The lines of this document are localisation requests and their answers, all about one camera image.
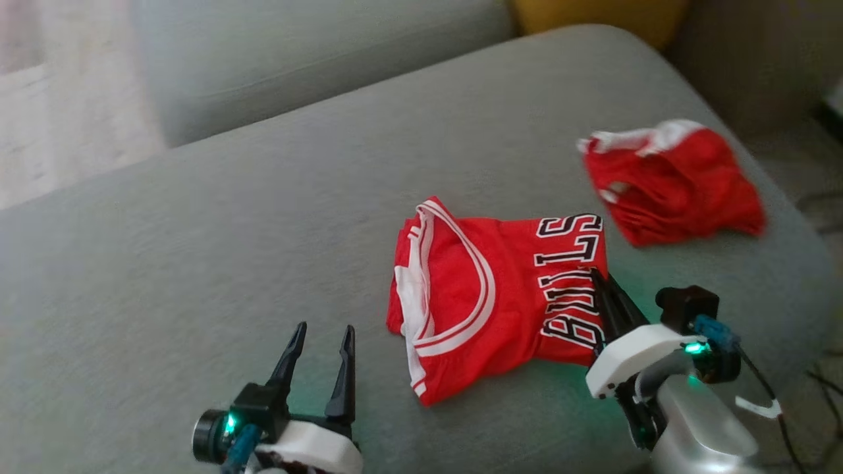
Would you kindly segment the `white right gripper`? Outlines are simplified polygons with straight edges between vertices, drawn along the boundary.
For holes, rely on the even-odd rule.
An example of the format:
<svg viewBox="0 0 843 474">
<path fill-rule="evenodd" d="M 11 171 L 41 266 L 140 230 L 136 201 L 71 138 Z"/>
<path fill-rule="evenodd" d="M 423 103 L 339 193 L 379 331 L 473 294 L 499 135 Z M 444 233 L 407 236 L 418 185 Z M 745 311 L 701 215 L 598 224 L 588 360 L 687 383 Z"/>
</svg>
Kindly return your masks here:
<svg viewBox="0 0 843 474">
<path fill-rule="evenodd" d="M 606 279 L 598 268 L 589 271 L 607 345 L 588 369 L 588 390 L 595 399 L 617 402 L 635 447 L 651 451 L 666 429 L 657 405 L 660 387 L 673 375 L 692 375 L 693 356 L 709 348 L 708 339 L 650 325 L 613 275 Z"/>
</svg>

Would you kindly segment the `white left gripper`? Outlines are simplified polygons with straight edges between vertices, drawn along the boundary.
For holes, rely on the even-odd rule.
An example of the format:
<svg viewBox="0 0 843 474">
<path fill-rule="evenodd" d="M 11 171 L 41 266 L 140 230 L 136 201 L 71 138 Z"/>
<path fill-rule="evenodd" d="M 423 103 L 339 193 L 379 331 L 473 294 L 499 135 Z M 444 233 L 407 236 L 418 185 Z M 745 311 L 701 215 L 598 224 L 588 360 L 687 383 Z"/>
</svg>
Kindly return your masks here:
<svg viewBox="0 0 843 474">
<path fill-rule="evenodd" d="M 291 388 L 298 358 L 303 354 L 307 322 L 297 324 L 291 339 L 267 385 Z M 290 414 L 283 419 L 276 438 L 266 438 L 256 446 L 257 468 L 279 468 L 291 472 L 362 474 L 364 459 L 354 440 L 356 420 L 356 334 L 347 326 L 340 345 L 340 369 L 325 416 Z"/>
</svg>

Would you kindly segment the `red Bulls basketball jersey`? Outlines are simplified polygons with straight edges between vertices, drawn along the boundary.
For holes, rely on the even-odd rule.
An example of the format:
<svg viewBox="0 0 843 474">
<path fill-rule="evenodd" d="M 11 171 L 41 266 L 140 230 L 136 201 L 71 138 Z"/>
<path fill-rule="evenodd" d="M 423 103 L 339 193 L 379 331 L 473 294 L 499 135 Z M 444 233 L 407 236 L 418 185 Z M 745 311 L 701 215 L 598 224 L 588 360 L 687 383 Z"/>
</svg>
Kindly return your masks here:
<svg viewBox="0 0 843 474">
<path fill-rule="evenodd" d="M 590 366 L 608 342 L 593 272 L 608 274 L 596 214 L 456 218 L 437 197 L 419 204 L 398 232 L 386 325 L 421 404 L 535 358 Z"/>
</svg>

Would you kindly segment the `red shorts with white stripe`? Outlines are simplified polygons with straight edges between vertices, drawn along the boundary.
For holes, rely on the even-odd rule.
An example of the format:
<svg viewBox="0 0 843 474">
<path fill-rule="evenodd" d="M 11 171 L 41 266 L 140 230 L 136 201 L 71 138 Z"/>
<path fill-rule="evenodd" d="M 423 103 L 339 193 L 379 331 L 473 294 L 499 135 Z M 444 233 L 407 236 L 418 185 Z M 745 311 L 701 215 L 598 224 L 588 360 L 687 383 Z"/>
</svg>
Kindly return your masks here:
<svg viewBox="0 0 843 474">
<path fill-rule="evenodd" d="M 577 143 L 598 197 L 630 245 L 674 245 L 720 231 L 764 233 L 761 198 L 726 140 L 696 121 L 595 131 Z"/>
</svg>

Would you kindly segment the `large grey sofa ottoman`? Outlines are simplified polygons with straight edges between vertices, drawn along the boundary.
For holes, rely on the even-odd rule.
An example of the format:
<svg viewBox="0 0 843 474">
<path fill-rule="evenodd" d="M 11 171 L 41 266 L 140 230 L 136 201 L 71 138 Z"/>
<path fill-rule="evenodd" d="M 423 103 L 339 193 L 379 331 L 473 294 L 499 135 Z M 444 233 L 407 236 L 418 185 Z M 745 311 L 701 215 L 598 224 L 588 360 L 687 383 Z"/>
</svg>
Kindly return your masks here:
<svg viewBox="0 0 843 474">
<path fill-rule="evenodd" d="M 642 309 L 662 287 L 720 318 L 777 392 L 843 314 L 812 226 L 656 51 L 581 25 L 491 46 L 223 133 L 0 212 L 0 474 L 219 474 L 193 426 L 266 379 L 299 321 L 291 406 L 319 413 L 356 328 L 354 432 L 376 474 L 620 474 L 645 462 L 584 370 L 546 362 L 425 408 L 385 327 L 398 230 L 458 216 L 602 213 L 577 150 L 593 131 L 684 118 L 731 142 L 768 218 L 638 250 L 609 269 Z"/>
</svg>

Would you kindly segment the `yellow cushion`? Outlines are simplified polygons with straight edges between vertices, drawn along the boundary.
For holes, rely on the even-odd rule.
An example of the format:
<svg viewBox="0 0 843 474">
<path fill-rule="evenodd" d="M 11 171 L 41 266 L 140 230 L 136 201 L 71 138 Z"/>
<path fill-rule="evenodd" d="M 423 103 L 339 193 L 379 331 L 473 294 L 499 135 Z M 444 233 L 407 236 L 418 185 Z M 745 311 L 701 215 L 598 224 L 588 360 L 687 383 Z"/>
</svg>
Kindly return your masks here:
<svg viewBox="0 0 843 474">
<path fill-rule="evenodd" d="M 603 24 L 657 50 L 674 39 L 692 0 L 508 0 L 522 36 L 570 25 Z"/>
</svg>

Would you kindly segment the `grey sofa seat cushion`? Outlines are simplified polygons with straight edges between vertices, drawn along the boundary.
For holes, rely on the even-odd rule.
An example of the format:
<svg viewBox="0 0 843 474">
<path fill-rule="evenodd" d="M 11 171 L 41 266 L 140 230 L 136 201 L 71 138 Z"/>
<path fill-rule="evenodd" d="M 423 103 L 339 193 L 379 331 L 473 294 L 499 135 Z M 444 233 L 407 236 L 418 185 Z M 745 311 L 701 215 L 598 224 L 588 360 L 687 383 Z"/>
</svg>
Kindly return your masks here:
<svg viewBox="0 0 843 474">
<path fill-rule="evenodd" d="M 169 147 L 514 36 L 505 0 L 130 0 Z"/>
</svg>

